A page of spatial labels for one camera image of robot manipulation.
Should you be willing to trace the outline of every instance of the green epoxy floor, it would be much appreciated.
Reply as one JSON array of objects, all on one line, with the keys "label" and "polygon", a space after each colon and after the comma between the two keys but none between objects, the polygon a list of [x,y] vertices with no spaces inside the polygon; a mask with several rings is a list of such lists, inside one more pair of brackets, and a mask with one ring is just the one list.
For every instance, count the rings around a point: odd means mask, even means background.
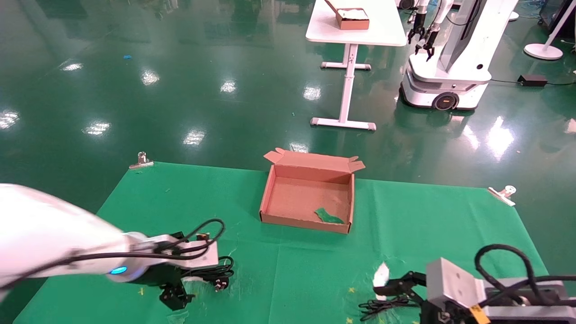
[{"label": "green epoxy floor", "polygon": [[[310,127],[313,116],[338,117],[344,75],[319,68],[341,60],[342,45],[304,37],[312,3],[3,1],[0,182],[95,212],[140,150],[159,161],[261,170],[274,147],[358,155],[360,178],[516,186],[513,200],[548,270],[576,272],[576,85],[494,83],[473,114],[417,110],[397,97],[412,49],[360,46],[358,62],[373,70],[355,74],[350,119],[378,130]],[[536,21],[509,24],[494,78],[576,78],[570,45],[555,42],[565,53],[556,62],[522,53],[546,40]],[[15,304],[35,288],[21,288]]]}]

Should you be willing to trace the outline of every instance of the table foot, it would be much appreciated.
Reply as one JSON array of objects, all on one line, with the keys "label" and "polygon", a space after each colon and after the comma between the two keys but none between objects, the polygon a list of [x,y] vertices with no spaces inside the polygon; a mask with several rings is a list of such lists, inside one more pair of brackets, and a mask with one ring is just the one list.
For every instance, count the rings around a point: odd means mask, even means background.
[{"label": "table foot", "polygon": [[[345,69],[347,67],[344,63],[336,63],[336,62],[322,62],[320,65],[321,67],[333,67],[335,69]],[[371,70],[372,67],[369,64],[358,64],[354,65],[354,69],[357,70]]]},{"label": "table foot", "polygon": [[312,118],[312,120],[310,120],[310,125],[324,125],[324,126],[337,126],[337,127],[376,130],[376,124],[375,123],[352,122],[350,120],[347,120],[346,122],[341,123],[337,119],[327,119],[327,118],[317,118],[317,117],[314,117],[314,118]]}]

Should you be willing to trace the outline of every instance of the green tablecloth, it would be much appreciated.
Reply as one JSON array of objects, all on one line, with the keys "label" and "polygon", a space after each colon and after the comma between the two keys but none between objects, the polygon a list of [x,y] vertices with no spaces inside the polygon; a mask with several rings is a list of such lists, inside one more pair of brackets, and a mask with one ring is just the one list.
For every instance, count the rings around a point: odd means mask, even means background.
[{"label": "green tablecloth", "polygon": [[[382,261],[392,277],[424,272],[439,257],[477,275],[473,256],[489,243],[520,248],[537,274],[547,273],[516,210],[486,189],[358,179],[354,223],[342,235],[262,224],[266,178],[259,171],[156,163],[128,171],[98,212],[122,230],[149,236],[223,219],[228,228],[219,254],[236,261],[228,290],[187,282],[197,298],[171,312],[155,287],[104,276],[53,277],[15,323],[357,324],[357,304],[373,298],[372,277]],[[487,255],[484,264],[495,277],[525,274],[506,252]],[[417,310],[406,309],[378,322],[417,320]]]}]

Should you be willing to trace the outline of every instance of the cardboard box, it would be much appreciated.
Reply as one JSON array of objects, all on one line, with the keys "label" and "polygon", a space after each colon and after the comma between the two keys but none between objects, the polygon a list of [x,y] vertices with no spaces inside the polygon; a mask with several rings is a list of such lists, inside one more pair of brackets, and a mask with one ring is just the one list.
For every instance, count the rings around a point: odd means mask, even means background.
[{"label": "cardboard box", "polygon": [[[336,20],[338,22],[338,27],[342,30],[352,30],[352,29],[368,29],[370,27],[370,18],[366,14],[363,8],[354,6],[355,2],[342,1],[342,0],[325,0],[328,6],[336,14]],[[366,15],[367,19],[357,20],[357,19],[346,19],[338,12],[338,10],[361,10]]]},{"label": "cardboard box", "polygon": [[[348,234],[354,214],[354,171],[364,168],[357,156],[337,157],[276,148],[264,155],[273,163],[260,205],[264,223]],[[342,224],[323,221],[316,213]]]}]

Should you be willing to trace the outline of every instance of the black power adapter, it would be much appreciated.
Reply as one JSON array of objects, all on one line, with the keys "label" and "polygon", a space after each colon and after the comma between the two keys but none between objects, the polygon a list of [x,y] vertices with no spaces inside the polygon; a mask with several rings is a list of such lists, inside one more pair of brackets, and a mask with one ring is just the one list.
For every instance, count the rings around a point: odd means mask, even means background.
[{"label": "black power adapter", "polygon": [[522,86],[545,86],[548,84],[548,80],[539,74],[521,74],[518,82]]}]

